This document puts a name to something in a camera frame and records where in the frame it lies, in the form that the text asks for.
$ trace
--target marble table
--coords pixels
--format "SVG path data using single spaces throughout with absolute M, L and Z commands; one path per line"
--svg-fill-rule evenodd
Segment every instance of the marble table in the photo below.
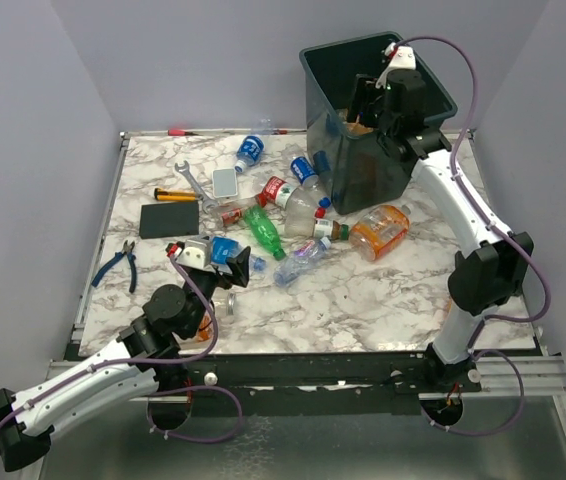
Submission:
M 165 245 L 175 239 L 140 240 L 141 206 L 154 203 L 155 187 L 189 189 L 173 171 L 176 161 L 187 160 L 195 177 L 211 192 L 212 171 L 234 164 L 241 135 L 199 137 L 132 137 L 123 166 L 112 216 L 107 227 L 101 263 L 136 240 L 138 287 L 128 293 L 127 262 L 120 262 L 91 294 L 80 354 L 91 355 L 142 313 L 141 306 L 154 290 L 182 280 L 165 256 Z M 272 137 L 262 163 L 239 178 L 239 196 L 257 193 L 258 179 L 278 175 L 294 182 L 282 150 L 305 136 Z M 464 141 L 459 162 L 484 194 L 470 145 Z M 201 212 L 201 233 L 226 234 L 268 260 L 264 274 L 252 275 L 247 288 L 233 288 L 236 314 L 220 320 L 218 353 L 354 352 L 424 349 L 436 336 L 445 316 L 449 296 L 446 280 L 453 269 L 457 244 L 451 229 L 423 190 L 410 184 L 401 199 L 407 205 L 411 229 L 399 248 L 376 263 L 363 261 L 347 242 L 334 242 L 321 267 L 301 277 L 288 289 L 274 285 L 276 262 L 256 243 L 243 224 L 227 232 L 214 231 L 211 219 Z M 274 205 L 267 211 L 282 231 L 284 213 Z M 326 218 L 350 225 L 366 211 L 340 217 L 331 209 Z M 284 239 L 291 252 L 306 239 Z M 513 298 L 501 312 L 524 316 L 521 298 Z M 534 348 L 528 325 L 492 322 L 477 348 Z

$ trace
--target green plastic bottle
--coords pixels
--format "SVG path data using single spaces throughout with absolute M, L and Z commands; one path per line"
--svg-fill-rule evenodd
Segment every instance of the green plastic bottle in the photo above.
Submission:
M 247 209 L 243 213 L 243 220 L 248 224 L 261 246 L 274 255 L 276 260 L 285 258 L 279 232 L 276 231 L 276 227 L 260 205 Z

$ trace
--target blue handle pliers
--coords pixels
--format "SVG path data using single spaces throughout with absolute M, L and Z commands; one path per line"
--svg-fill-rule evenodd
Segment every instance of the blue handle pliers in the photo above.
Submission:
M 127 257 L 128 262 L 130 262 L 130 270 L 132 271 L 132 281 L 130 282 L 130 293 L 134 293 L 134 290 L 136 290 L 136 264 L 134 263 L 134 261 L 136 260 L 136 256 L 132 253 L 132 250 L 134 250 L 135 243 L 136 242 L 128 243 L 126 240 L 125 243 L 123 243 L 123 249 L 120 252 L 116 252 L 112 260 L 110 260 L 101 268 L 99 268 L 99 271 L 96 272 L 96 275 L 92 280 L 93 287 L 98 286 L 99 282 L 103 279 L 103 277 L 110 268 L 112 268 L 114 265 L 119 263 L 119 261 L 123 257 Z

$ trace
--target trash bin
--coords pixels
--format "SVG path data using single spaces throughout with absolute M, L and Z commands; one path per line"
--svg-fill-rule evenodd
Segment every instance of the trash bin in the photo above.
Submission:
M 341 215 L 399 198 L 410 181 L 398 159 L 385 154 L 376 131 L 358 135 L 343 120 L 355 76 L 380 75 L 385 68 L 382 51 L 399 40 L 398 34 L 385 32 L 307 48 L 299 54 L 306 74 L 308 153 Z M 416 68 L 427 85 L 425 123 L 440 127 L 456 114 L 456 104 L 418 55 Z

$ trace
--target wall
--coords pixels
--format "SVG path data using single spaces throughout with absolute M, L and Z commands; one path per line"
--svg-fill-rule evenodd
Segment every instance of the wall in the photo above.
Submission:
M 536 241 L 534 256 L 554 293 L 546 336 L 566 360 L 566 2 L 549 2 L 488 108 L 476 146 L 497 210 Z M 526 293 L 537 309 L 541 292 L 530 280 Z
M 0 387 L 63 352 L 118 143 L 49 3 L 0 0 Z
M 303 48 L 394 30 L 438 34 L 475 60 L 478 114 L 547 0 L 52 0 L 114 120 L 125 130 L 249 126 L 271 115 L 305 127 Z M 461 106 L 469 77 L 448 47 L 419 52 Z M 458 127 L 462 116 L 447 127 Z

